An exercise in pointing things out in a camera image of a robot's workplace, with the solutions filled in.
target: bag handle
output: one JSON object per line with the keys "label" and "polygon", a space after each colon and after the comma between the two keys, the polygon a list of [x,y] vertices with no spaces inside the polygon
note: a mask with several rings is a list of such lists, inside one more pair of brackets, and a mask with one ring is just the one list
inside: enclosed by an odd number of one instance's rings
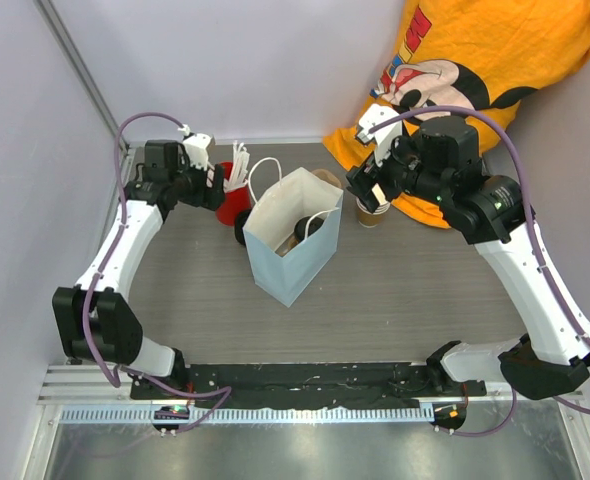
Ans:
{"label": "bag handle", "polygon": [[251,177],[253,176],[253,172],[255,171],[255,169],[257,167],[259,167],[259,165],[263,162],[265,162],[266,160],[273,160],[276,164],[277,164],[277,171],[279,172],[279,186],[282,186],[282,165],[279,163],[279,160],[277,160],[276,158],[273,157],[266,157],[266,158],[262,158],[259,162],[257,162],[255,165],[253,165],[253,168],[251,168],[251,171],[248,172],[248,190],[251,192],[251,197],[253,198],[253,201],[255,203],[257,203],[257,197],[255,196],[255,192],[253,191],[253,185],[251,184]]}
{"label": "bag handle", "polygon": [[308,221],[306,222],[306,229],[304,230],[304,240],[306,240],[308,238],[308,227],[311,226],[311,221],[314,218],[316,218],[316,217],[318,217],[320,215],[323,215],[325,213],[334,212],[335,210],[339,210],[339,208],[335,207],[335,208],[331,208],[330,210],[322,210],[321,212],[317,212],[315,215],[312,215],[311,218],[309,218]]}

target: red cup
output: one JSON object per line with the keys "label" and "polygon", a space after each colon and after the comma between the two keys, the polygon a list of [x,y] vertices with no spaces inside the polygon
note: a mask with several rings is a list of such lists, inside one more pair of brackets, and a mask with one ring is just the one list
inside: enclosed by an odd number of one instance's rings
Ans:
{"label": "red cup", "polygon": [[[223,162],[224,178],[231,176],[233,162]],[[222,206],[217,209],[215,216],[224,225],[232,227],[235,225],[235,218],[244,210],[251,208],[251,197],[248,193],[248,185],[226,193],[226,199]]]}

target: cartoon character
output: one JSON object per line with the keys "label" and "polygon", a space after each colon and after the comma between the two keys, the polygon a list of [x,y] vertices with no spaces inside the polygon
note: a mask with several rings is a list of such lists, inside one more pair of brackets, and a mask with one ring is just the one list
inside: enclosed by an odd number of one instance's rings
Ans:
{"label": "cartoon character", "polygon": [[[463,65],[449,60],[401,63],[384,72],[373,90],[374,96],[389,102],[398,112],[433,105],[457,105],[474,110],[508,108],[536,91],[532,87],[511,88],[492,103],[483,80]],[[448,113],[418,115],[411,123]]]}

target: yellow towel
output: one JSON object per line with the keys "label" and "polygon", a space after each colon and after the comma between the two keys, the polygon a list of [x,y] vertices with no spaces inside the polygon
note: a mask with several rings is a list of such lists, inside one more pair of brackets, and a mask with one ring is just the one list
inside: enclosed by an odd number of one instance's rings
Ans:
{"label": "yellow towel", "polygon": [[[576,72],[590,58],[590,0],[407,0],[395,56],[360,116],[377,102],[399,112],[431,105],[483,110],[506,128],[522,98]],[[423,115],[405,122],[412,134]],[[485,124],[480,152],[499,141]],[[347,170],[374,146],[340,128],[324,145]],[[415,220],[448,228],[437,206],[402,195],[393,202]]]}

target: cartoon ear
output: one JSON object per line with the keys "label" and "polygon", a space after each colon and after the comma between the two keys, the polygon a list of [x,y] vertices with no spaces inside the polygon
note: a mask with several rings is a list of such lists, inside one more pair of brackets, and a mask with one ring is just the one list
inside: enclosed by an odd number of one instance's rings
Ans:
{"label": "cartoon ear", "polygon": [[536,92],[537,88],[533,87],[516,87],[511,88],[507,92],[502,93],[497,99],[491,103],[489,108],[508,108],[515,105],[522,98]]}

